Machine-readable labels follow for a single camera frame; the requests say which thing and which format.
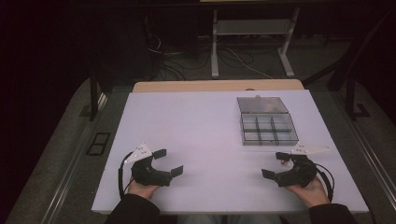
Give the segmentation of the person's left hand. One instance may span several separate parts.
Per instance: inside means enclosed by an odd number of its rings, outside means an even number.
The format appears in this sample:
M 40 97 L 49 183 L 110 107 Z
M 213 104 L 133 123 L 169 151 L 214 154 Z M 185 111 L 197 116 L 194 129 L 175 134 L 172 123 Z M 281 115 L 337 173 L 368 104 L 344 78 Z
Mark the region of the person's left hand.
M 155 191 L 159 188 L 160 186 L 142 185 L 140 183 L 137 183 L 134 179 L 132 179 L 128 187 L 127 193 L 134 194 L 150 200 L 153 197 Z

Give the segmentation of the metal floor rail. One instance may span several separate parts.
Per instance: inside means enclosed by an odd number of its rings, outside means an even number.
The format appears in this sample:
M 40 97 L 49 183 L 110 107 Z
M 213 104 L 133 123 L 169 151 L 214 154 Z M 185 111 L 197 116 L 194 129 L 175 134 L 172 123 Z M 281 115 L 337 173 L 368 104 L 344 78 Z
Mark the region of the metal floor rail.
M 68 191 L 70 190 L 77 174 L 78 164 L 81 161 L 82 155 L 86 152 L 88 143 L 92 139 L 99 117 L 101 116 L 101 112 L 106 105 L 107 97 L 104 93 L 101 93 L 99 99 L 94 100 L 93 102 L 99 109 L 96 118 L 88 121 L 88 124 L 85 126 L 80 138 L 78 139 L 78 145 L 76 146 L 73 157 L 66 168 L 60 184 L 55 190 L 54 196 L 51 199 L 49 207 L 46 210 L 45 215 L 42 217 L 40 224 L 55 224 L 56 218 L 62 209 L 64 200 L 66 199 Z
M 363 134 L 358 122 L 355 118 L 346 115 L 348 125 L 357 139 L 361 153 L 367 160 L 371 170 L 373 171 L 379 185 L 385 192 L 393 209 L 396 210 L 396 183 L 391 179 L 389 173 L 386 171 L 384 165 L 375 154 L 375 148 L 369 143 L 368 139 Z

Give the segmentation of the light wooden table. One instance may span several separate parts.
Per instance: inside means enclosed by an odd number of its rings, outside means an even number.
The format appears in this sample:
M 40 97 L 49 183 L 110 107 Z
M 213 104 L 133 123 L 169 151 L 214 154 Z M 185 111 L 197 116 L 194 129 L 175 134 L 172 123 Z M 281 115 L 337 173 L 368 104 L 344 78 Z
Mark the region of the light wooden table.
M 138 82 L 133 92 L 303 90 L 298 79 L 243 79 Z

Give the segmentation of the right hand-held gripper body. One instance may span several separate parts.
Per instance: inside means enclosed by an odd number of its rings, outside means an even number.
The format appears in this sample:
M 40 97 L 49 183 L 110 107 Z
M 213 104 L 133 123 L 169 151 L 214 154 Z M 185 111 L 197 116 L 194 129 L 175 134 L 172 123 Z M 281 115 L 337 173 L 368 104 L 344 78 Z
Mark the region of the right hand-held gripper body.
M 312 162 L 308 155 L 329 151 L 330 147 L 317 145 L 297 144 L 290 152 L 290 160 L 293 166 L 290 170 L 276 174 L 275 182 L 282 188 L 294 185 L 306 187 L 319 174 L 327 187 L 331 186 L 329 178 L 318 169 L 318 165 Z

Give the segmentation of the person's right hand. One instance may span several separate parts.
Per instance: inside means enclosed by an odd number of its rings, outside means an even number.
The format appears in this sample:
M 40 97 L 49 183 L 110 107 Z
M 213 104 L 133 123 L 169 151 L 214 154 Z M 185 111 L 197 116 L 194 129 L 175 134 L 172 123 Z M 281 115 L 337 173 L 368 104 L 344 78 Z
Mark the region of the person's right hand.
M 288 186 L 287 190 L 294 193 L 308 208 L 328 204 L 330 202 L 317 176 L 304 188 L 299 185 L 294 185 Z

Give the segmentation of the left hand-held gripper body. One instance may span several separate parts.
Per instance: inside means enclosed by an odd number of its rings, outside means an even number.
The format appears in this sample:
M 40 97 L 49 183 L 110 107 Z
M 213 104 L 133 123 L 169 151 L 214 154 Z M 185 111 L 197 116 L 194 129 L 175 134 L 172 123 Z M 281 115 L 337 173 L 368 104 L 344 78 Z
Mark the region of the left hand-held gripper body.
M 128 153 L 122 160 L 122 165 L 131 163 L 132 178 L 142 185 L 169 186 L 173 177 L 171 172 L 159 171 L 152 167 L 155 160 L 146 144 L 141 144 L 134 151 Z

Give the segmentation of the black stand leg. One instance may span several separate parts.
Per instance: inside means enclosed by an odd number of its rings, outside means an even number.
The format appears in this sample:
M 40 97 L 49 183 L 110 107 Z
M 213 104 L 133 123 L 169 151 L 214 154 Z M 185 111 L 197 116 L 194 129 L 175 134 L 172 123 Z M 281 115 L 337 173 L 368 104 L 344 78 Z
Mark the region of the black stand leg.
M 305 79 L 305 86 L 330 74 L 329 91 L 346 89 L 346 112 L 351 119 L 366 117 L 355 102 L 360 83 L 396 124 L 396 6 L 357 22 L 346 53 L 335 63 Z
M 106 85 L 104 79 L 96 69 L 90 70 L 90 121 L 94 121 L 106 104 Z

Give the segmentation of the white metal stand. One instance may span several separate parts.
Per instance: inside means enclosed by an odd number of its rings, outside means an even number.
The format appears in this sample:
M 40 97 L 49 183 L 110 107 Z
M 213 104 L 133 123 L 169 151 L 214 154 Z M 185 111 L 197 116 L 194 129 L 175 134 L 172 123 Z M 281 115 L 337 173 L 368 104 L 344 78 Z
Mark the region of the white metal stand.
M 296 26 L 300 8 L 296 7 L 288 19 L 260 20 L 220 20 L 218 11 L 213 11 L 211 74 L 219 77 L 218 36 L 226 35 L 283 35 L 283 45 L 277 50 L 277 55 L 283 65 L 287 77 L 294 77 L 287 51 Z

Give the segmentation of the clear plastic compartment box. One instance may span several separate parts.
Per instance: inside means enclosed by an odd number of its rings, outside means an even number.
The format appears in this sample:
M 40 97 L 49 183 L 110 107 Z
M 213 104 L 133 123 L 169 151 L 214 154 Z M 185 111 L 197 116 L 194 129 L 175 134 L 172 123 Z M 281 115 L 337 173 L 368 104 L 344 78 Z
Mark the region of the clear plastic compartment box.
M 244 146 L 291 147 L 299 142 L 289 110 L 279 97 L 238 97 Z

